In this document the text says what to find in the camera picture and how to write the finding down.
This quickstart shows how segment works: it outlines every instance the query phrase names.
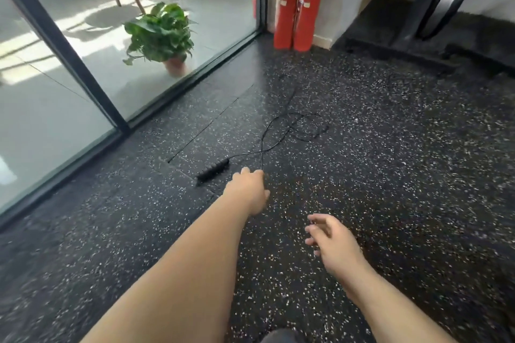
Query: white tile floor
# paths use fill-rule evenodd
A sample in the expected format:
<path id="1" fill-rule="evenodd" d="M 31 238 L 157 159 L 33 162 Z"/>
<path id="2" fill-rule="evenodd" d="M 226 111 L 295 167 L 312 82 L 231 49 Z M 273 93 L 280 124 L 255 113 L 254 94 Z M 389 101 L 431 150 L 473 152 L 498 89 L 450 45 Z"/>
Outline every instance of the white tile floor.
<path id="1" fill-rule="evenodd" d="M 122 63 L 134 0 L 40 0 L 125 118 L 177 83 L 160 63 Z M 252 0 L 178 2 L 197 22 L 191 71 L 250 34 Z M 0 0 L 0 213 L 111 129 L 9 0 Z"/>

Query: speckled black floor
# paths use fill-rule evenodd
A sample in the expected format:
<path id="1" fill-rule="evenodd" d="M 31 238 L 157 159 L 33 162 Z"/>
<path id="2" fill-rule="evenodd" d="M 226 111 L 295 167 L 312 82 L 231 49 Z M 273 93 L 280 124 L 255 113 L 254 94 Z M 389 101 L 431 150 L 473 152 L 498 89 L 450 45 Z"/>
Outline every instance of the speckled black floor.
<path id="1" fill-rule="evenodd" d="M 461 341 L 509 341 L 514 307 L 515 90 L 398 61 L 273 50 L 264 36 L 116 151 L 0 234 L 0 339 L 77 341 L 222 190 L 192 176 L 292 107 L 330 124 L 265 154 L 270 206 L 241 239 L 229 341 L 294 327 L 308 342 L 373 341 L 304 245 L 330 212 L 371 263 Z M 212 124 L 169 164 L 196 133 Z M 233 162 L 257 167 L 259 158 Z"/>

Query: potted plant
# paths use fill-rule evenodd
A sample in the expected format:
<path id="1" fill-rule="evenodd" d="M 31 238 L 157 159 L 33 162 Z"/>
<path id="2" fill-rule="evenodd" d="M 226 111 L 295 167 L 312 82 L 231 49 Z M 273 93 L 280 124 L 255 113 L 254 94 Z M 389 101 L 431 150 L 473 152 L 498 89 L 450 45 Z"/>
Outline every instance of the potted plant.
<path id="1" fill-rule="evenodd" d="M 131 34 L 131 44 L 124 63 L 132 65 L 132 61 L 144 57 L 162 62 L 173 76 L 183 76 L 184 61 L 193 48 L 190 22 L 177 3 L 163 2 L 156 4 L 150 14 L 126 22 L 124 27 Z"/>

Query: terracotta pot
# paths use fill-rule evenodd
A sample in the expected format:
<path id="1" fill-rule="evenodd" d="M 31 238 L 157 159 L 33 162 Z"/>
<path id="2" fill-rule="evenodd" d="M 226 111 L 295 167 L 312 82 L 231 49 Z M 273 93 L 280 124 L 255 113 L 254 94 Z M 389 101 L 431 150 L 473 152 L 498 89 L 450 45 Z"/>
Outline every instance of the terracotta pot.
<path id="1" fill-rule="evenodd" d="M 163 61 L 163 64 L 171 76 L 179 77 L 186 74 L 186 64 L 177 57 Z"/>

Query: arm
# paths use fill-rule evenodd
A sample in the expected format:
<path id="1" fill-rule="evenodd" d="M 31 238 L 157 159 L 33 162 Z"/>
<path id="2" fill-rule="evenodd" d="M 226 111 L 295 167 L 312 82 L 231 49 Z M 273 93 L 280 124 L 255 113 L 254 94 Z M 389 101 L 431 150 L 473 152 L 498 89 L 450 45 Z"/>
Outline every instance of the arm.
<path id="1" fill-rule="evenodd" d="M 83 339 L 90 342 L 221 342 L 227 329 L 241 231 L 270 194 L 263 171 L 236 173 L 223 195 Z"/>
<path id="2" fill-rule="evenodd" d="M 306 227 L 325 268 L 363 312 L 378 343 L 456 343 L 440 326 L 368 264 L 349 229 L 328 214 L 312 214 Z"/>

